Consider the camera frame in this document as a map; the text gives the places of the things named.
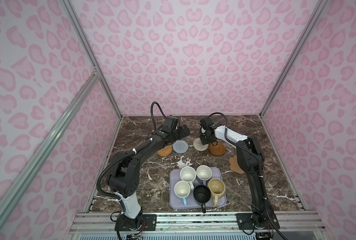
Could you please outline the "grey blue round coaster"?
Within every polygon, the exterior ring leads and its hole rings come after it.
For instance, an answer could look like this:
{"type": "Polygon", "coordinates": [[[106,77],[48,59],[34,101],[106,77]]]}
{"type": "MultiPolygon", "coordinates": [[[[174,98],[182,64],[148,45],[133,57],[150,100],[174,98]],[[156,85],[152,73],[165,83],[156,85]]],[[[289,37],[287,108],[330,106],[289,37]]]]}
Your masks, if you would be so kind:
{"type": "Polygon", "coordinates": [[[184,154],[185,152],[188,151],[188,149],[189,149],[188,143],[183,140],[177,140],[173,144],[173,150],[178,154],[184,154]]]}

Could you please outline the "white woven round coaster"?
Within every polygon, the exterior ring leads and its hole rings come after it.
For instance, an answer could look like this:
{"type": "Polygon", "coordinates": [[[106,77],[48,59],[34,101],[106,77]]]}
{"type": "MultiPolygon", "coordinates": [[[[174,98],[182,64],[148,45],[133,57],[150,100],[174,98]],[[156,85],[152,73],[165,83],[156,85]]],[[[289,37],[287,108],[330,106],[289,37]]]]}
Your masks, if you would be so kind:
{"type": "Polygon", "coordinates": [[[202,141],[200,138],[197,138],[194,140],[193,142],[193,147],[199,151],[199,152],[203,152],[203,151],[206,151],[209,147],[208,144],[202,144],[202,141]]]}

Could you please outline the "cork paw shaped coaster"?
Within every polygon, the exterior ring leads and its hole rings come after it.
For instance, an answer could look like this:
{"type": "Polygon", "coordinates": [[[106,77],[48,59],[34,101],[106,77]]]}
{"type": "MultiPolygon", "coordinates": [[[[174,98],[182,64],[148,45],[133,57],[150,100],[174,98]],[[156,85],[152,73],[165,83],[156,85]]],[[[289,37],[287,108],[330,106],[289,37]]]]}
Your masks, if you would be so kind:
{"type": "Polygon", "coordinates": [[[237,161],[237,156],[233,156],[229,159],[229,164],[230,164],[230,170],[232,172],[235,172],[237,174],[243,175],[245,172],[240,168],[238,161],[237,161]]]}

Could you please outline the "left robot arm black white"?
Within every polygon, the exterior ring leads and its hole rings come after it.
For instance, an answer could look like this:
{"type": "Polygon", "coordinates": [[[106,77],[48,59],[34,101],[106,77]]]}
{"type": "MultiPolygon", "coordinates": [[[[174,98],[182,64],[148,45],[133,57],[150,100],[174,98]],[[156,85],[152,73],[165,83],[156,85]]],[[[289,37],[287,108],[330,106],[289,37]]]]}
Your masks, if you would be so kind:
{"type": "Polygon", "coordinates": [[[187,125],[175,130],[159,129],[131,151],[119,153],[100,173],[96,188],[106,197],[115,198],[122,206],[122,214],[134,220],[141,215],[142,208],[138,203],[136,191],[140,182],[140,169],[157,151],[190,135],[187,125]]]}

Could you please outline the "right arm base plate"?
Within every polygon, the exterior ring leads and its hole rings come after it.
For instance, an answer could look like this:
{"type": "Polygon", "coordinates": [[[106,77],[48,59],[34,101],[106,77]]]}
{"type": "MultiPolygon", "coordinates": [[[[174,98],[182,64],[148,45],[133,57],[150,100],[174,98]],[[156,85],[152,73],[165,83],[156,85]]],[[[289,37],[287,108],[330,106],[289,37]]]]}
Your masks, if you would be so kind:
{"type": "Polygon", "coordinates": [[[267,218],[264,214],[260,217],[254,213],[238,213],[236,214],[237,224],[240,230],[269,230],[269,229],[280,229],[279,220],[276,215],[273,214],[267,218]]]}

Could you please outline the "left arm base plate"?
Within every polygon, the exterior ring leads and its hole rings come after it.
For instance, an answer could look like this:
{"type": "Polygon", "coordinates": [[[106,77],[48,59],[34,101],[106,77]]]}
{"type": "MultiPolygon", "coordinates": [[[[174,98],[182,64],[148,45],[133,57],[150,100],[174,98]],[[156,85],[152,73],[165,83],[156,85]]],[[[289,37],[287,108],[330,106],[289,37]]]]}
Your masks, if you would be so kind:
{"type": "Polygon", "coordinates": [[[115,230],[124,231],[155,231],[157,223],[157,215],[140,214],[135,219],[130,219],[124,214],[121,214],[116,219],[115,230]]]}

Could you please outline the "orange woven rattan coaster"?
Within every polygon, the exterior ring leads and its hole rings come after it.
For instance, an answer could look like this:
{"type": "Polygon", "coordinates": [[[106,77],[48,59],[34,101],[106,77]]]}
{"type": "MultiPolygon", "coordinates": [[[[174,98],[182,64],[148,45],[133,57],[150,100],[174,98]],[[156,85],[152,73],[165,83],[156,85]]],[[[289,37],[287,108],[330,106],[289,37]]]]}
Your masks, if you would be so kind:
{"type": "Polygon", "coordinates": [[[173,147],[171,145],[164,147],[163,149],[157,151],[157,154],[161,157],[169,156],[173,151],[173,147]]]}

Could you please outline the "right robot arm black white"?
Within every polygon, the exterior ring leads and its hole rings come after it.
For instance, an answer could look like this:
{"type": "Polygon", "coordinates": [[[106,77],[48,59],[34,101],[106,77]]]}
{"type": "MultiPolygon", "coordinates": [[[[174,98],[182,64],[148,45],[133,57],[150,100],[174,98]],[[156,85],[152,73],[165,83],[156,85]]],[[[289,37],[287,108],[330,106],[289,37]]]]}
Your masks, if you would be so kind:
{"type": "Polygon", "coordinates": [[[202,118],[200,120],[200,140],[202,144],[212,144],[222,140],[236,148],[238,166],[245,172],[251,190],[252,222],[255,228],[272,227],[274,230],[278,230],[280,226],[267,197],[264,180],[265,157],[258,139],[229,129],[228,123],[225,125],[214,123],[211,119],[213,115],[220,115],[227,119],[222,113],[213,113],[202,118]]]}

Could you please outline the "brown wooden round coaster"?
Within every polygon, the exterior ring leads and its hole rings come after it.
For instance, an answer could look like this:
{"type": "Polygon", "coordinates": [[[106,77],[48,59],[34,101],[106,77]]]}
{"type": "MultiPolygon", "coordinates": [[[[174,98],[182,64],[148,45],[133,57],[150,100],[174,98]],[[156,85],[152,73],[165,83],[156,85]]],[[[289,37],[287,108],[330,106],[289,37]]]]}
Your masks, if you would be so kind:
{"type": "Polygon", "coordinates": [[[225,154],[226,149],[224,144],[215,142],[209,144],[209,151],[214,156],[222,156],[225,154]]]}

